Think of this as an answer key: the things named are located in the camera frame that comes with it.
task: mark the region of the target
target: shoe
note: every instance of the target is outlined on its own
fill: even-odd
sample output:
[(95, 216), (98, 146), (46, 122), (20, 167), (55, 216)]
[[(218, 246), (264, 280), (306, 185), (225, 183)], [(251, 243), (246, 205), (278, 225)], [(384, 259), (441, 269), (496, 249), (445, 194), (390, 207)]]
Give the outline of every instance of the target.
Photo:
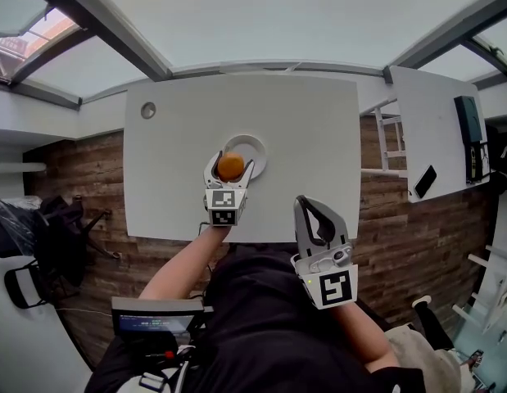
[(431, 296), (424, 296), (424, 297), (421, 297), (421, 298), (415, 300), (413, 303), (411, 303), (411, 308), (414, 309), (418, 303), (422, 303), (423, 301), (425, 301), (426, 304), (429, 305), (432, 302), (432, 297)]

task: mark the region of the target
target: plate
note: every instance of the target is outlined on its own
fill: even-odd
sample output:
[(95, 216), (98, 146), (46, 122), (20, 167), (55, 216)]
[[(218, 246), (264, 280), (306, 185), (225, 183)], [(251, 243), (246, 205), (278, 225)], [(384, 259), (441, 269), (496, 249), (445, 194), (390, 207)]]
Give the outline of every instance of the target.
[(240, 134), (231, 138), (224, 146), (224, 152), (233, 151), (238, 153), (247, 163), (250, 160), (255, 161), (255, 167), (253, 168), (253, 174), (251, 179), (255, 179), (259, 176), (266, 167), (268, 156), (266, 155), (266, 149), (262, 141), (252, 135)]

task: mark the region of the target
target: orange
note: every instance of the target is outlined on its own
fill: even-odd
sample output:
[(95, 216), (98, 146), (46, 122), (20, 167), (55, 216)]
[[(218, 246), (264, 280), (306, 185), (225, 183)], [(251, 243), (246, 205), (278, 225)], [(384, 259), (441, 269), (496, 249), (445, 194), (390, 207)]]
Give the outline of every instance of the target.
[(238, 178), (244, 171), (244, 159), (238, 153), (231, 151), (224, 153), (217, 164), (220, 180), (229, 182)]

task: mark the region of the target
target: clear plastic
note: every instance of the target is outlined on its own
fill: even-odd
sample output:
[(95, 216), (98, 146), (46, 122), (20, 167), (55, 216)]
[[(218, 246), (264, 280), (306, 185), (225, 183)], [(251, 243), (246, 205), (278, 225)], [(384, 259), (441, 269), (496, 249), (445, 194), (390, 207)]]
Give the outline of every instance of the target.
[(41, 202), (37, 196), (0, 199), (0, 224), (22, 255), (34, 255), (36, 242), (34, 215)]

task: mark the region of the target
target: black phone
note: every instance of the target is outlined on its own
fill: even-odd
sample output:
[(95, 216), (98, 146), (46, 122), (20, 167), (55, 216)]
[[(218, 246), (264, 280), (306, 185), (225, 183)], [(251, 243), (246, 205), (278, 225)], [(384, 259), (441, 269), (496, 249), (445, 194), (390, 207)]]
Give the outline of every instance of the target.
[(414, 189), (415, 193), (419, 198), (423, 198), (428, 192), (428, 189), (432, 186), (433, 181), (437, 177), (437, 173), (433, 166), (430, 165), (426, 172), (424, 172), (423, 177), (419, 179), (419, 181), (415, 184)]

